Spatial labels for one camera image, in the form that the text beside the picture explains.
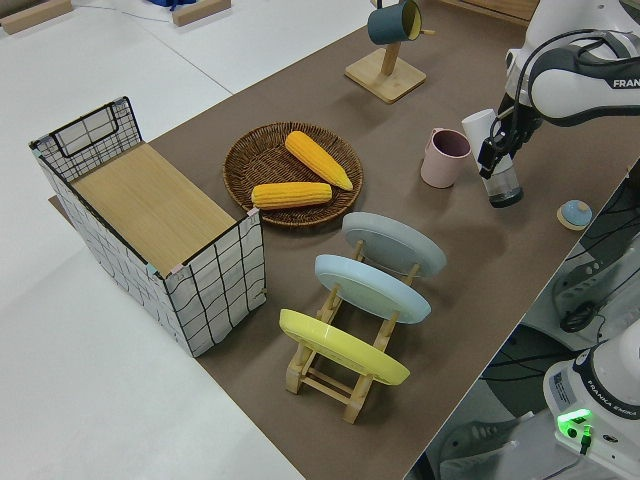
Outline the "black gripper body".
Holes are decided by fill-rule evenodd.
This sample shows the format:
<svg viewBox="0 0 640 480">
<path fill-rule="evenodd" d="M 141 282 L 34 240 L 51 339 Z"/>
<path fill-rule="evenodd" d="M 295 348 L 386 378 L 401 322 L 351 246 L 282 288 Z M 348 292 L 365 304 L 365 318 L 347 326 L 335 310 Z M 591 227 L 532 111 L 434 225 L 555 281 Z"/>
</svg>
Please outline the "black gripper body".
<svg viewBox="0 0 640 480">
<path fill-rule="evenodd" d="M 503 96 L 498 112 L 502 114 L 511 107 L 515 107 L 515 113 L 505 116 L 501 121 L 501 126 L 495 137 L 504 137 L 506 146 L 504 150 L 509 150 L 509 142 L 514 135 L 520 134 L 525 143 L 532 137 L 533 133 L 542 125 L 542 117 L 532 108 L 518 104 L 508 94 Z"/>
</svg>

